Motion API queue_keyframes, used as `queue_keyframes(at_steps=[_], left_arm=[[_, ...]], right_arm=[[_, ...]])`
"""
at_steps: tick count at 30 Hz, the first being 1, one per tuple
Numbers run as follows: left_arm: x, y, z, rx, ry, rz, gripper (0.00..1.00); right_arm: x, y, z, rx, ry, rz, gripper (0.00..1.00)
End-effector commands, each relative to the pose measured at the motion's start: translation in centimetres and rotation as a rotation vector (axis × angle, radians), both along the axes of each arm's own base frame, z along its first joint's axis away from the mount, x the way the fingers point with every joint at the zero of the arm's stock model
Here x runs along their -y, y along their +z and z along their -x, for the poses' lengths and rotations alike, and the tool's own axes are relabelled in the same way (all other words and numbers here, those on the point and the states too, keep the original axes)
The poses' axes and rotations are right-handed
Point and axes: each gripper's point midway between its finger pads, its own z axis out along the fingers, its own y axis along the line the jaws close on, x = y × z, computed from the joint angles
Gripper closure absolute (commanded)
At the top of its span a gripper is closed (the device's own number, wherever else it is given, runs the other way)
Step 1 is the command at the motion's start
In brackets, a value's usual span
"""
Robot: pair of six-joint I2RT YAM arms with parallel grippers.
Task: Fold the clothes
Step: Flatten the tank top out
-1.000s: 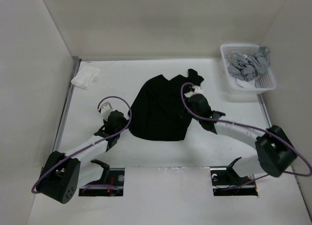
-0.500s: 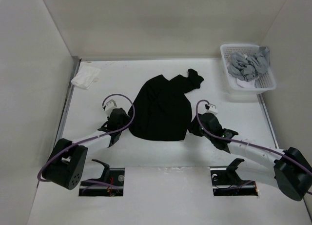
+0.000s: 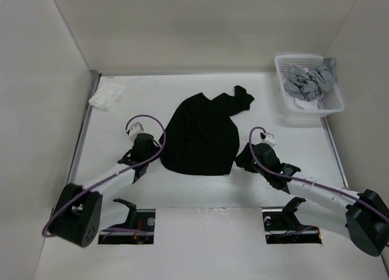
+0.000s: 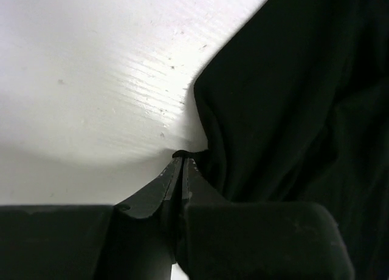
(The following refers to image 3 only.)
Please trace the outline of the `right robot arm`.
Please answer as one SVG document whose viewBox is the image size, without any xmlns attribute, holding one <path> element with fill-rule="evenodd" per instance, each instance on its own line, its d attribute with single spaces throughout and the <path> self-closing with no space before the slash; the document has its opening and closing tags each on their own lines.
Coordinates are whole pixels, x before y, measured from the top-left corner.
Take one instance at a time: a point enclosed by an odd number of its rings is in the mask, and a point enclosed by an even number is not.
<svg viewBox="0 0 389 280">
<path fill-rule="evenodd" d="M 388 207 L 375 191 L 358 193 L 299 178 L 296 174 L 301 169 L 280 162 L 266 143 L 248 143 L 235 163 L 248 172 L 260 174 L 271 187 L 294 197 L 281 215 L 286 227 L 322 227 L 344 236 L 374 257 L 388 246 Z"/>
</svg>

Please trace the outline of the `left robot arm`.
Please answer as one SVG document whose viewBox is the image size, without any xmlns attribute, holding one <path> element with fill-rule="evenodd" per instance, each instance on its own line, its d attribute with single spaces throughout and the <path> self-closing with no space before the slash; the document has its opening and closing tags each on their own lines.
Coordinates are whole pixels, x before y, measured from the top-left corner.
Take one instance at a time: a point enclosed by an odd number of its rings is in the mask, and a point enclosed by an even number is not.
<svg viewBox="0 0 389 280">
<path fill-rule="evenodd" d="M 119 191 L 139 181 L 159 154 L 154 137 L 139 133 L 132 148 L 108 172 L 83 185 L 69 183 L 63 188 L 43 235 L 84 248 L 98 235 L 100 225 L 106 233 L 133 230 L 136 204 L 119 198 Z"/>
</svg>

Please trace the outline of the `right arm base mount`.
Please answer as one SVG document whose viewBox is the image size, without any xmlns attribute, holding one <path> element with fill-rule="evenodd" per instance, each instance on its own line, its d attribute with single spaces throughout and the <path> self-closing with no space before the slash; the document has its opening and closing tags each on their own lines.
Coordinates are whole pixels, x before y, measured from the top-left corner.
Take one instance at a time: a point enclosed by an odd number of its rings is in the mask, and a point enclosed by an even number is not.
<svg viewBox="0 0 389 280">
<path fill-rule="evenodd" d="M 320 230 L 302 225 L 295 215 L 305 202 L 295 197 L 283 207 L 262 209 L 266 244 L 322 244 Z"/>
</svg>

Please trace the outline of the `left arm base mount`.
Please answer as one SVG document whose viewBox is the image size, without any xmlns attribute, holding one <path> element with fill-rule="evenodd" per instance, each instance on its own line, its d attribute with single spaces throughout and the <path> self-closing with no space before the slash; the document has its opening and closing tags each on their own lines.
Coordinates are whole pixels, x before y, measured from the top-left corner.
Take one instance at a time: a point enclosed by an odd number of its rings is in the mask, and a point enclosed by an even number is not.
<svg viewBox="0 0 389 280">
<path fill-rule="evenodd" d="M 156 227 L 155 209 L 138 209 L 136 204 L 116 198 L 100 219 L 100 245 L 152 245 Z"/>
</svg>

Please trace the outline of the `black tank top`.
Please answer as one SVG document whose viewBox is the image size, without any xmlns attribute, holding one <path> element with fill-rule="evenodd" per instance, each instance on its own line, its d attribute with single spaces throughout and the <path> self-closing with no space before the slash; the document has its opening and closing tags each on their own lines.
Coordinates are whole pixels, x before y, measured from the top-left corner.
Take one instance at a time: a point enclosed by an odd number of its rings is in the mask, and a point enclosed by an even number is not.
<svg viewBox="0 0 389 280">
<path fill-rule="evenodd" d="M 233 96 L 208 99 L 198 93 L 184 100 L 165 128 L 163 166 L 192 176 L 224 176 L 239 150 L 239 132 L 231 117 L 250 109 L 255 98 L 241 86 Z"/>
</svg>

